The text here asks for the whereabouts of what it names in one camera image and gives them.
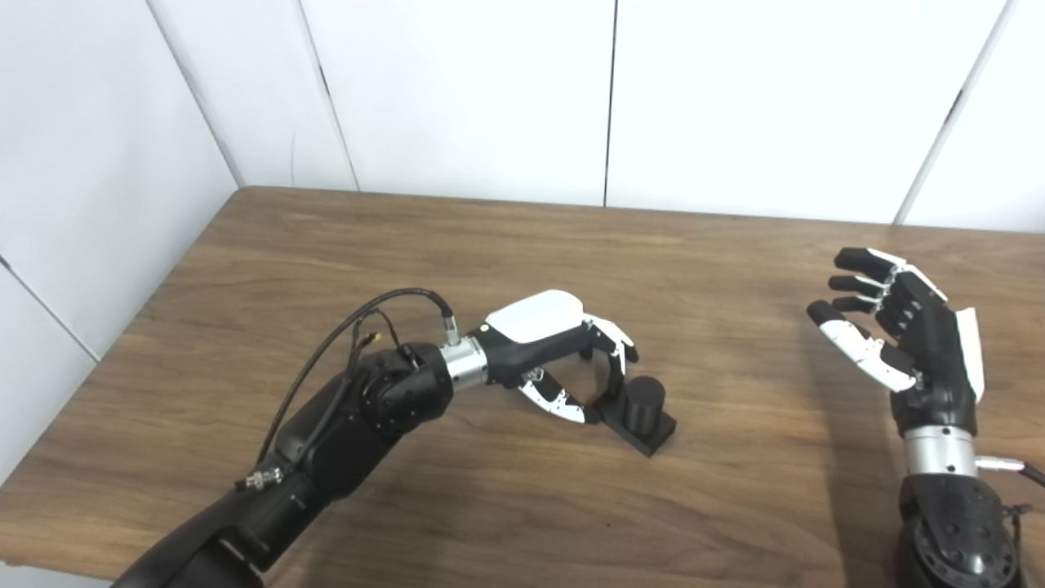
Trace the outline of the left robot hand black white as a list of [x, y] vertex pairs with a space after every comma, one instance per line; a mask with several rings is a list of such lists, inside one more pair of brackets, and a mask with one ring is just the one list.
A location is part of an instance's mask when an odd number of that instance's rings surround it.
[[573, 354], [589, 360], [594, 351], [603, 351], [611, 369], [606, 391], [616, 394], [627, 366], [638, 361], [637, 346], [622, 327], [587, 313], [580, 298], [563, 290], [545, 290], [504, 306], [469, 337], [484, 354], [486, 384], [517, 390], [538, 408], [583, 425], [601, 423], [601, 413], [579, 401], [545, 366]]

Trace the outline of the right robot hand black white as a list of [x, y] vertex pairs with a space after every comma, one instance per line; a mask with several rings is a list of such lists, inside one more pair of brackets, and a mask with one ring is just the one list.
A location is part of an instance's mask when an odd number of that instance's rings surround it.
[[843, 248], [840, 292], [817, 299], [807, 316], [847, 360], [891, 392], [900, 436], [933, 425], [978, 436], [985, 366], [976, 310], [955, 310], [916, 265], [873, 248]]

